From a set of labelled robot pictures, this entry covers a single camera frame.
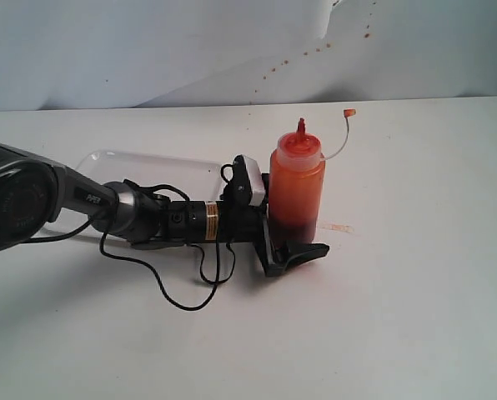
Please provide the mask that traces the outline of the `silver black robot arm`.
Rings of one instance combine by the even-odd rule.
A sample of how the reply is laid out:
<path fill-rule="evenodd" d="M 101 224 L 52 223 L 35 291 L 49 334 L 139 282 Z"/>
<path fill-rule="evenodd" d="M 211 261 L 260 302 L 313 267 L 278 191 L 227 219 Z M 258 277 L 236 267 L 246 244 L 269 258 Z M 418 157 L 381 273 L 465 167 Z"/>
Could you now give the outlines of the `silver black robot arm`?
<path fill-rule="evenodd" d="M 220 199 L 194 201 L 179 189 L 142 187 L 125 179 L 100 184 L 61 163 L 0 143 L 0 251 L 25 243 L 62 209 L 89 226 L 157 250 L 200 243 L 252 243 L 268 277 L 323 258 L 329 246 L 288 240 L 272 244 L 267 219 L 268 174 L 237 156 Z"/>

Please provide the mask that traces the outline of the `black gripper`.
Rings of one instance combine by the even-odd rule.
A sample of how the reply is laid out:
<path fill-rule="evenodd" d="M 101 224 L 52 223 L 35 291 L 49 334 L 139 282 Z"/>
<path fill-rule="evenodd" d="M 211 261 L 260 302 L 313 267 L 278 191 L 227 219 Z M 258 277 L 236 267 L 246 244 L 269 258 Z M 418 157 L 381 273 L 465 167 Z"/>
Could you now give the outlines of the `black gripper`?
<path fill-rule="evenodd" d="M 268 195 L 258 207 L 243 207 L 234 199 L 234 179 L 231 178 L 220 195 L 220 237 L 225 243 L 251 243 L 266 277 L 278 277 L 287 271 L 313 260 L 324 258 L 329 245 L 286 241 L 276 249 L 272 244 L 268 224 Z"/>

